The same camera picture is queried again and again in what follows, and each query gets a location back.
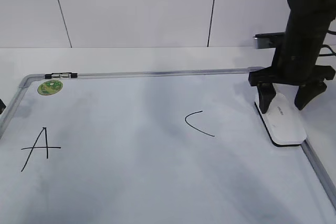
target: green sticker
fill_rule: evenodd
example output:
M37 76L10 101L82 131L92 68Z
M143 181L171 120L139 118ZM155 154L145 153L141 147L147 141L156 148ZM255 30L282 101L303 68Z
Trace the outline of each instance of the green sticker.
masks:
M63 87L63 84L60 81L57 80L50 80L42 83L38 89L37 92L41 95L51 95L56 94L58 91L60 91Z

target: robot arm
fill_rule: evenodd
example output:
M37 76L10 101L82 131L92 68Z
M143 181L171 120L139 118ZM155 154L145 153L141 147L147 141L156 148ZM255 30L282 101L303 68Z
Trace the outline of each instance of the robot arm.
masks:
M330 23L336 18L336 0L287 1L291 12L271 67L249 75L250 85L258 89L262 114L267 112L276 95L273 83L299 86L295 105L302 110L326 90L323 81L335 76L332 67L315 64Z

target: whiteboard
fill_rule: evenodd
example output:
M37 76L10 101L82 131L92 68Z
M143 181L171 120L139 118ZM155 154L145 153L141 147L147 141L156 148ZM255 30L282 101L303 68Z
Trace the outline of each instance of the whiteboard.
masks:
M335 223L247 76L62 80L50 96L33 82L0 140L0 223Z

